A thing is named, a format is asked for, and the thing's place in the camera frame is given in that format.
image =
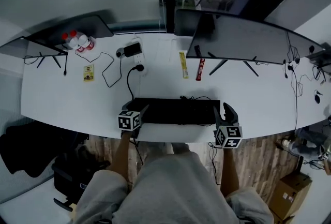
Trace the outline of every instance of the shoe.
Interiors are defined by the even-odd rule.
[[[281,144],[284,147],[289,147],[290,143],[291,143],[291,141],[288,139],[282,139],[282,141],[281,141]]]

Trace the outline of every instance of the white table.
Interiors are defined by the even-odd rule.
[[[291,73],[284,77],[283,66],[250,65],[260,75],[257,77],[243,62],[228,61],[212,76],[209,72],[219,60],[207,59],[202,81],[196,81],[199,59],[187,59],[189,79],[183,79],[179,51],[187,51],[191,38],[172,34],[139,34],[145,55],[148,74],[143,77],[133,71],[130,86],[136,97],[173,98],[208,96],[226,102],[238,113],[244,138],[255,138],[293,130],[295,127],[295,96],[291,88]],[[97,39],[94,53],[89,59],[106,51],[115,58],[118,48],[124,47],[134,35],[117,35]],[[35,54],[31,48],[28,54]],[[64,57],[59,59],[62,67]],[[119,138],[117,115],[122,105],[131,99],[126,85],[128,71],[134,66],[133,58],[123,58],[122,79],[108,88],[101,72],[110,63],[107,55],[93,62],[95,81],[83,82],[83,67],[87,61],[69,51],[67,76],[63,68],[47,58],[37,69],[37,64],[25,65],[22,86],[22,115],[35,120],[93,135]],[[306,74],[312,78],[312,64],[302,58],[295,69],[298,80]],[[105,72],[108,83],[119,77],[119,59]],[[298,102],[297,128],[326,119],[330,114],[331,83],[320,85],[315,79],[302,78],[304,91]],[[323,94],[321,103],[314,100],[314,90]],[[144,124],[139,140],[158,142],[209,142],[214,141],[215,126]]]

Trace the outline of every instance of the cardboard box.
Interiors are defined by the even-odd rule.
[[[269,208],[281,220],[287,219],[302,205],[311,182],[308,176],[297,172],[280,179],[270,200]]]
[[[271,213],[273,214],[273,217],[274,217],[274,224],[290,224],[292,222],[293,218],[294,218],[294,217],[288,217],[287,219],[282,220],[275,214],[275,212],[273,212],[272,210],[270,210],[270,211],[271,211]]]

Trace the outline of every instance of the red bottle cap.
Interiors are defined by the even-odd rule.
[[[69,37],[69,35],[67,33],[63,33],[62,34],[62,39],[63,40],[66,40],[68,37]]]
[[[72,37],[76,36],[76,34],[77,34],[76,30],[72,30],[72,31],[70,32],[70,35],[71,35]]]

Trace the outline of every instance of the curved monitor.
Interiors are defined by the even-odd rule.
[[[195,32],[187,58],[216,58],[274,64],[322,51],[316,42],[280,26],[223,13],[178,10],[175,34]]]

